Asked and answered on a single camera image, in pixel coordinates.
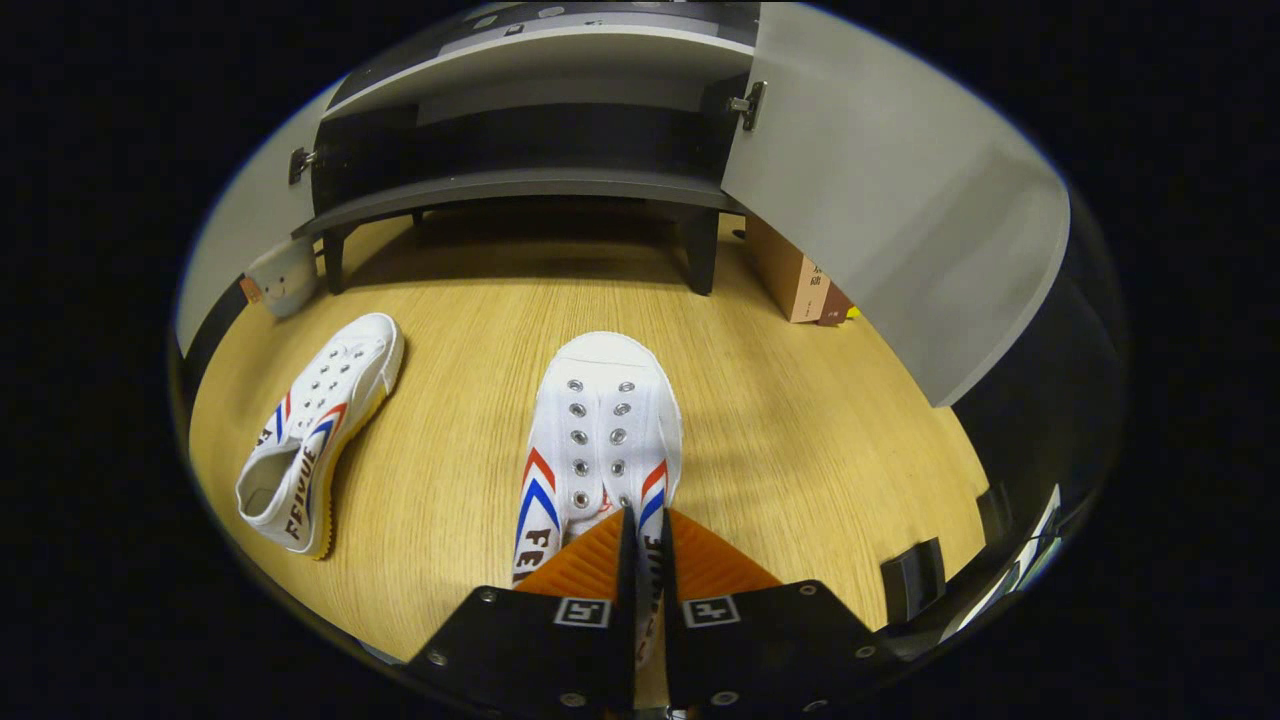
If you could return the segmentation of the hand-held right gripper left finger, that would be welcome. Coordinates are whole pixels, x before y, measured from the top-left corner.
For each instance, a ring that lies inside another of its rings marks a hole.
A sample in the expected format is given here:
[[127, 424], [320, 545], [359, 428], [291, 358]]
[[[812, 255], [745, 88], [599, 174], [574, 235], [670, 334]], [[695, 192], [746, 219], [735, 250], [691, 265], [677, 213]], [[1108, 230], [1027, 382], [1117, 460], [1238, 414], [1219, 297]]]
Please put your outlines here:
[[631, 509], [527, 578], [559, 589], [479, 585], [406, 664], [470, 714], [631, 714], [637, 541]]

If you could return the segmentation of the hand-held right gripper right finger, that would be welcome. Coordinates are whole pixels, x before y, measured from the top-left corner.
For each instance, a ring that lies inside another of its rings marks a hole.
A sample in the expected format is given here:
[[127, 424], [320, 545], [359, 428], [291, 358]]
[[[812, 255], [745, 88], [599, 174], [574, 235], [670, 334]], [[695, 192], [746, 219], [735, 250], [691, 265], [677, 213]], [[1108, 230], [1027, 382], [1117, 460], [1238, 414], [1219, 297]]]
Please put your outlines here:
[[666, 680], [689, 714], [835, 714], [906, 664], [823, 583], [783, 583], [667, 510]]

